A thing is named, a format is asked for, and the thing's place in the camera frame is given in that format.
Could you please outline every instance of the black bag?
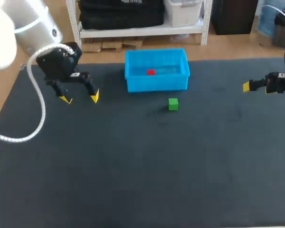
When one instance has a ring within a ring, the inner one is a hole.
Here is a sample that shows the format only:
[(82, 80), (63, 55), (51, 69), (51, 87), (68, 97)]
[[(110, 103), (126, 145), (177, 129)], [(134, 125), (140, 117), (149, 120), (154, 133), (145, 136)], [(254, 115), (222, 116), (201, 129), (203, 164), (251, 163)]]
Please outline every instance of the black bag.
[(80, 0), (81, 10), (162, 9), (163, 0)]
[(130, 29), (162, 25), (163, 0), (80, 0), (83, 29)]
[(162, 25), (164, 10), (82, 10), (83, 29), (131, 29)]

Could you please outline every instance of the blue plastic bin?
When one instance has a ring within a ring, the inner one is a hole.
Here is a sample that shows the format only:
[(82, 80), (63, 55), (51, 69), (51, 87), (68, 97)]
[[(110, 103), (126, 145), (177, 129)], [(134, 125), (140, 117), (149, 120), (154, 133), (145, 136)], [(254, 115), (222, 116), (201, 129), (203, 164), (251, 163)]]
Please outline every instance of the blue plastic bin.
[[(148, 76), (148, 70), (156, 75)], [(190, 69), (184, 49), (127, 51), (128, 92), (187, 90)]]

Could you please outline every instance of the white cable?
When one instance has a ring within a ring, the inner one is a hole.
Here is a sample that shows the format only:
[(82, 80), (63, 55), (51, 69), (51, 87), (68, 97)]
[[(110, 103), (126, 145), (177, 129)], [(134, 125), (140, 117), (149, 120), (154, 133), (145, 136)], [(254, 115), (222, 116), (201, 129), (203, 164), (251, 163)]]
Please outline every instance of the white cable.
[(72, 48), (70, 48), (67, 45), (64, 45), (64, 44), (48, 45), (48, 46), (46, 46), (44, 48), (41, 48), (40, 50), (36, 51), (31, 56), (31, 58), (29, 58), (28, 66), (27, 66), (28, 76), (29, 76), (29, 78), (30, 78), (30, 80), (31, 80), (31, 82), (32, 82), (36, 92), (37, 92), (37, 95), (39, 97), (40, 104), (41, 104), (42, 116), (41, 116), (41, 120), (40, 120), (39, 126), (37, 127), (37, 129), (32, 134), (30, 134), (27, 137), (16, 139), (16, 138), (10, 138), (10, 137), (4, 136), (4, 135), (0, 135), (0, 140), (5, 141), (5, 142), (11, 142), (11, 143), (22, 143), (22, 142), (26, 142), (26, 141), (31, 140), (32, 138), (34, 138), (40, 132), (40, 130), (41, 130), (43, 124), (44, 124), (44, 121), (46, 119), (46, 104), (44, 102), (44, 98), (42, 96), (41, 90), (40, 90), (40, 88), (39, 88), (39, 86), (38, 86), (38, 84), (37, 84), (37, 82), (36, 82), (36, 80), (35, 80), (35, 78), (33, 76), (33, 73), (32, 73), (32, 63), (39, 55), (41, 55), (42, 53), (44, 53), (46, 51), (54, 49), (54, 48), (62, 48), (64, 50), (66, 50), (69, 54), (71, 54), (71, 55), (74, 54), (74, 51), (72, 50)]
[(271, 5), (264, 5), (263, 7), (265, 7), (265, 6), (268, 6), (268, 7), (271, 7), (271, 8), (273, 8), (273, 9), (275, 9), (275, 10), (279, 11), (280, 13), (282, 13), (282, 14), (285, 16), (285, 13), (282, 12), (281, 10), (279, 10), (278, 8), (276, 8), (276, 7), (274, 7), (274, 6), (271, 6)]

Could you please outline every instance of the green block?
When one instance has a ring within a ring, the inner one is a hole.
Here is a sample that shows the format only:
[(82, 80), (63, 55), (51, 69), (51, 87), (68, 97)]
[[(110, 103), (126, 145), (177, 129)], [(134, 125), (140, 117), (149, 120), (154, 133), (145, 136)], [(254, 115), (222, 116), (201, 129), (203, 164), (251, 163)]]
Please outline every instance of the green block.
[(169, 110), (170, 111), (178, 111), (179, 109), (179, 101), (177, 98), (169, 98)]

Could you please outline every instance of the white storage box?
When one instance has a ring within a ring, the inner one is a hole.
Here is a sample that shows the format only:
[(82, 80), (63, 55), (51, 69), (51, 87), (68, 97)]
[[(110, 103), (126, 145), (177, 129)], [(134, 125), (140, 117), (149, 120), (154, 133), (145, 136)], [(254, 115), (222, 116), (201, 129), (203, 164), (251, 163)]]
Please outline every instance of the white storage box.
[(195, 25), (204, 0), (165, 0), (166, 13), (172, 27)]

